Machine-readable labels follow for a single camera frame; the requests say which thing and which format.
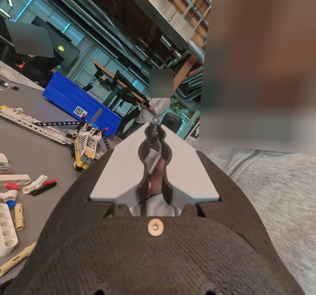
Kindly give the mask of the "lego instruction sheet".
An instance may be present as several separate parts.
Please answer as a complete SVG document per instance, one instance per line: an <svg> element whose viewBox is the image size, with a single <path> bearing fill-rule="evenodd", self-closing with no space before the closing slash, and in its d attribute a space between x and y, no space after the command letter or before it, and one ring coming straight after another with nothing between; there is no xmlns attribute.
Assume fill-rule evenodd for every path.
<svg viewBox="0 0 316 295"><path fill-rule="evenodd" d="M19 72L12 69L7 64L0 62L0 77L2 80L6 81L9 84L15 84L15 85L23 85L31 88L38 89L40 91L44 91L45 89L41 86L37 85L30 79L26 78Z"/></svg>

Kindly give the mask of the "blue plastic storage bin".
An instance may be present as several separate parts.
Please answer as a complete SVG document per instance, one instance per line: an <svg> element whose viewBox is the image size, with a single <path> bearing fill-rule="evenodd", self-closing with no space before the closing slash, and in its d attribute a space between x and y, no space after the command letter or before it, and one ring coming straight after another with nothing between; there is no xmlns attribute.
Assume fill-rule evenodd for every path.
<svg viewBox="0 0 316 295"><path fill-rule="evenodd" d="M108 128L105 136L114 135L121 122L116 113L59 72L54 73L42 95L76 119L81 119L85 114L85 119L89 122L101 108L102 113L95 124L101 130Z"/></svg>

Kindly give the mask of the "person's right hand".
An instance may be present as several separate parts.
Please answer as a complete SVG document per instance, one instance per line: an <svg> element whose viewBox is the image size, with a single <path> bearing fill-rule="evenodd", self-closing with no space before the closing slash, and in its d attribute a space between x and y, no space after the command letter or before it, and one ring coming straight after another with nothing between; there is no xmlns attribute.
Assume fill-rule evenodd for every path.
<svg viewBox="0 0 316 295"><path fill-rule="evenodd" d="M149 188L147 198L159 195L162 193L162 177L163 177L163 167L164 159L161 157L156 166L154 167L152 173L149 175Z"/></svg>

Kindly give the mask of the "white curved lego panel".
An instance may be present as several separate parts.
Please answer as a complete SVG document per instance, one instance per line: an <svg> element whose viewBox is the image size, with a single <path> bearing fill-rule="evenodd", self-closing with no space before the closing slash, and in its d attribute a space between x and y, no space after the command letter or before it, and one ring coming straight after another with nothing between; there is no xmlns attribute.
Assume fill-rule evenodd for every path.
<svg viewBox="0 0 316 295"><path fill-rule="evenodd" d="M47 179L48 177L42 174L38 179L36 179L31 184L26 185L22 189L23 194L30 194L34 190L38 189Z"/></svg>

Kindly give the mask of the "black lego connector piece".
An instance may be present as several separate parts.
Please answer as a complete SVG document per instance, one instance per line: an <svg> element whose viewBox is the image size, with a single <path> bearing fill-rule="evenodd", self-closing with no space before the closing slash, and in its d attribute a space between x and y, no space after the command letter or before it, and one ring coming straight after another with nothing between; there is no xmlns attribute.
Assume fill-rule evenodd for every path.
<svg viewBox="0 0 316 295"><path fill-rule="evenodd" d="M158 135L158 126L159 126L159 120L157 117L154 117L152 119L153 123L153 130L152 130L152 139L150 142L150 146L153 150L159 152L160 151L160 141L159 141L159 135Z"/></svg>

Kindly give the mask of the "long tan lego axle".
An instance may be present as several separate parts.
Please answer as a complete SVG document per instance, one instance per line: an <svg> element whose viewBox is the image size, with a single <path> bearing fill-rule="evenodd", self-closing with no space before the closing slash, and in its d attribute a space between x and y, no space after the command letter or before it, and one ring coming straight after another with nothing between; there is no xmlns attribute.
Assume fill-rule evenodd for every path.
<svg viewBox="0 0 316 295"><path fill-rule="evenodd" d="M32 251L34 250L35 246L37 245L37 241L34 242L32 245L26 247L22 252L11 258L5 264L0 267L0 277L22 262L24 259L30 256Z"/></svg>

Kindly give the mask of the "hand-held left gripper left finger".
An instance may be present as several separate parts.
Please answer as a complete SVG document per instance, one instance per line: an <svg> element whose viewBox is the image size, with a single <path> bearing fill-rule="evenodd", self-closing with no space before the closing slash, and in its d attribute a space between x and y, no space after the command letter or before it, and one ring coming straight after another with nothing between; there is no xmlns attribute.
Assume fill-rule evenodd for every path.
<svg viewBox="0 0 316 295"><path fill-rule="evenodd" d="M134 207L146 200L150 139L151 123L146 123L114 148L90 194L92 201Z"/></svg>

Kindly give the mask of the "white yellow lego helicopter model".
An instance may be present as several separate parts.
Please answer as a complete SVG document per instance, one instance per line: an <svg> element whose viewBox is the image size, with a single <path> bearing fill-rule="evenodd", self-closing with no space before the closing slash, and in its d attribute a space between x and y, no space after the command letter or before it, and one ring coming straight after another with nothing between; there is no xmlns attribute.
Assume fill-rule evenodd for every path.
<svg viewBox="0 0 316 295"><path fill-rule="evenodd" d="M108 127L101 130L96 120L102 114L102 108L92 117L91 121L85 119L86 113L80 120L39 122L24 113L22 108L0 107L1 118L10 120L46 139L69 145L71 155L75 159L76 171L87 170L94 160L100 159L104 153L100 151L100 141L103 140L107 150L110 150L105 132Z"/></svg>

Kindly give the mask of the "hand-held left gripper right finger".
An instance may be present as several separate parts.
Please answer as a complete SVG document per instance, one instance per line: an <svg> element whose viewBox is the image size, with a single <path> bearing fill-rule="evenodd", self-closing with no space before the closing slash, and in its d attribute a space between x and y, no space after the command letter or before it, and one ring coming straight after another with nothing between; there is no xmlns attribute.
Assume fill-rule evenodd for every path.
<svg viewBox="0 0 316 295"><path fill-rule="evenodd" d="M218 201L220 196L195 149L159 125L161 156L164 159L162 194L169 205Z"/></svg>

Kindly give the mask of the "white lego connector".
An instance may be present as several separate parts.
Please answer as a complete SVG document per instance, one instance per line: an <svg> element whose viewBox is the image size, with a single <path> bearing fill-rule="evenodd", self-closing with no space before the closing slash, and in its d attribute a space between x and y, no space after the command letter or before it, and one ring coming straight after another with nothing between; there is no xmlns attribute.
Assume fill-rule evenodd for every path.
<svg viewBox="0 0 316 295"><path fill-rule="evenodd" d="M18 191L17 190L9 190L5 193L0 193L0 199L4 202L9 200L16 201Z"/></svg>

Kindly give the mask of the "wooden standing desk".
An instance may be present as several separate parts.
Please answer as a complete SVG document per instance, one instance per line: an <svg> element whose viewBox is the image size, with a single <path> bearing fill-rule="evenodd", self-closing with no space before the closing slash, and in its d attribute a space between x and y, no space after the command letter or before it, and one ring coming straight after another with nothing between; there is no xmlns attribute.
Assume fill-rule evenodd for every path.
<svg viewBox="0 0 316 295"><path fill-rule="evenodd" d="M144 104L146 107L150 107L146 96L137 90L119 70L112 74L98 62L94 61L93 64L97 69L94 77L99 82L99 87L110 92L103 103L105 106L112 109L118 100L121 99L123 102L130 103L133 106Z"/></svg>

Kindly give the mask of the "black display screen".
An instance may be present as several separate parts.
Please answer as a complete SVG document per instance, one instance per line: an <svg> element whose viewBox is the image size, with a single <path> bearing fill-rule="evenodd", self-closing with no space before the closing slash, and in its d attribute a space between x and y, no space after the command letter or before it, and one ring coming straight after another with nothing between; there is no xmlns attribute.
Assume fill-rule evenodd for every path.
<svg viewBox="0 0 316 295"><path fill-rule="evenodd" d="M80 50L71 43L71 39L65 36L51 23L43 21L38 16L33 19L31 24L45 28L51 39L54 51L63 58L60 66L64 69L68 68L80 53Z"/></svg>

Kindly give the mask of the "tan lego pin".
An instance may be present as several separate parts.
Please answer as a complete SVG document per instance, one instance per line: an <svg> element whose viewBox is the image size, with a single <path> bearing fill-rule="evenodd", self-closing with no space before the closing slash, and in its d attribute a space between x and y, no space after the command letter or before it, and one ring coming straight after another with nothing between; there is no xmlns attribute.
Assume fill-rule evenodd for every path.
<svg viewBox="0 0 316 295"><path fill-rule="evenodd" d="M24 229L24 215L22 203L18 203L14 207L14 226L16 231Z"/></svg>

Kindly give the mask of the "silver ventilation duct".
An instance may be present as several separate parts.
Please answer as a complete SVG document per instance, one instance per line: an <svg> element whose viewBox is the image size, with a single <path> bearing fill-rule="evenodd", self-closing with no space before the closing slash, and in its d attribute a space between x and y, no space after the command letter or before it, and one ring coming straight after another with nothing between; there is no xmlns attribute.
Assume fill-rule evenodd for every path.
<svg viewBox="0 0 316 295"><path fill-rule="evenodd" d="M191 55L196 59L196 61L199 64L204 65L205 49L201 47L193 37L189 40L185 48L186 48L186 52L183 54L181 54L178 50L174 48L170 48L169 50L173 52L174 56L179 61Z"/></svg>

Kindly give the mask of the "thick white lego beam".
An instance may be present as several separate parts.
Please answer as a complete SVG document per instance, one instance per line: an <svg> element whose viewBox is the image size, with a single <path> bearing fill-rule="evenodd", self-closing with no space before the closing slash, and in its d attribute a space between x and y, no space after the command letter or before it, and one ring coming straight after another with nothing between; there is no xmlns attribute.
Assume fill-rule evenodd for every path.
<svg viewBox="0 0 316 295"><path fill-rule="evenodd" d="M0 257L8 256L18 243L9 207L0 204Z"/></svg>

